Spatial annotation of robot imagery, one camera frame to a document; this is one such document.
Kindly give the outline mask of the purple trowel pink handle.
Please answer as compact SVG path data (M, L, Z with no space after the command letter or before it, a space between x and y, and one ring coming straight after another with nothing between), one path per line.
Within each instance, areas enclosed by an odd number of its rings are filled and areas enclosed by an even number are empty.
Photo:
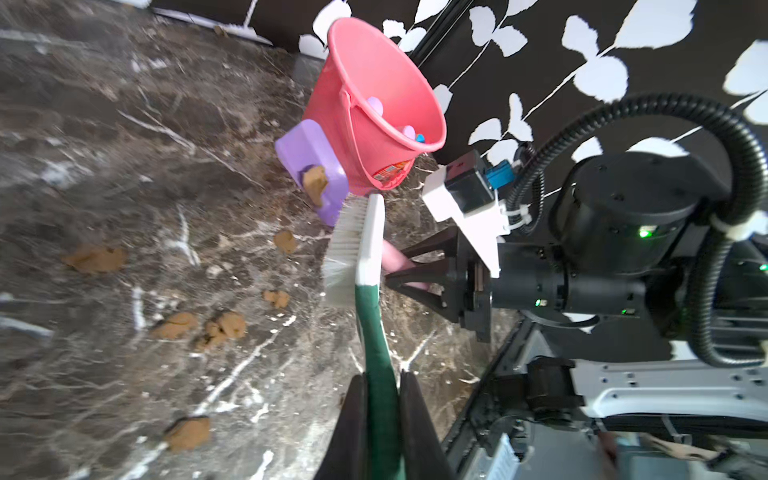
M314 120L303 120L276 141L275 149L319 218L334 227L350 190L347 175L321 126Z
M411 125L405 125L401 128L401 132L403 135L405 135L410 140L416 139L416 131L413 126Z
M377 97L369 97L367 99L367 103L371 106L371 108L374 110L374 112L378 116L383 116L383 114L384 114L384 105L383 105L383 103Z

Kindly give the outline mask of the pink plastic bucket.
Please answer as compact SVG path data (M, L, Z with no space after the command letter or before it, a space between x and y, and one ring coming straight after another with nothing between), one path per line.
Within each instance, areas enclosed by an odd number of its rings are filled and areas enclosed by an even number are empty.
M392 190L416 157L444 146L447 125L441 106L417 66L375 27L341 18L330 26L327 39L329 54L304 117L321 126L351 193ZM383 116L367 103L369 97L383 103ZM403 135L405 125L426 142Z

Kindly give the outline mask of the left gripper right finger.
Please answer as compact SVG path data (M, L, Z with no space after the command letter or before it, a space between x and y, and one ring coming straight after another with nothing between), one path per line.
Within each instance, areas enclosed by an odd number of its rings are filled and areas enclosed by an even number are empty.
M401 451L408 480L455 479L441 447L417 376L400 373L399 417Z

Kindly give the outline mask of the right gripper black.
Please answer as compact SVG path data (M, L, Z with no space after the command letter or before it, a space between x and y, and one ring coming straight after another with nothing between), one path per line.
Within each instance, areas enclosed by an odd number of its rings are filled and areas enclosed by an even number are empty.
M701 160L654 153L598 155L578 163L549 213L547 246L503 243L492 278L448 227L406 248L409 260L442 257L389 274L385 285L451 323L489 338L492 308L529 310L557 326L585 314L646 317L666 328L679 316L703 216L729 196ZM426 289L417 284L431 282Z

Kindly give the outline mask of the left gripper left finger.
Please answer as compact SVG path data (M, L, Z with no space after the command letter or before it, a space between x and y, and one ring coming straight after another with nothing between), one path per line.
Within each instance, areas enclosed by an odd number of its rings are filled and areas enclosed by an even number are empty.
M364 479L367 464L368 385L355 375L314 480Z

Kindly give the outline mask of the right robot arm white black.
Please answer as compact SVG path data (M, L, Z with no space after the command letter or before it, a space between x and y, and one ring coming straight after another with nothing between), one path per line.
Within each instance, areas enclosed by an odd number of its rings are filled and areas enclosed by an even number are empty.
M544 172L556 157L602 127L640 116L674 117L708 131L728 155L731 185L691 156L603 154L577 163L544 207ZM657 383L629 378L620 385L615 366L539 357L525 373L491 381L500 414L561 427L616 416L708 417L724 390L707 386L706 376L766 365L767 264L754 236L767 198L767 157L740 114L683 94L607 104L533 152L507 193L513 214L531 195L531 222L547 220L551 244L499 244L500 271L493 274L452 227L408 250L439 250L441 260L391 273L387 286L478 335L496 308L561 329L569 313L575 329L607 317L647 318L666 336L684 335L695 362L687 370L662 366Z

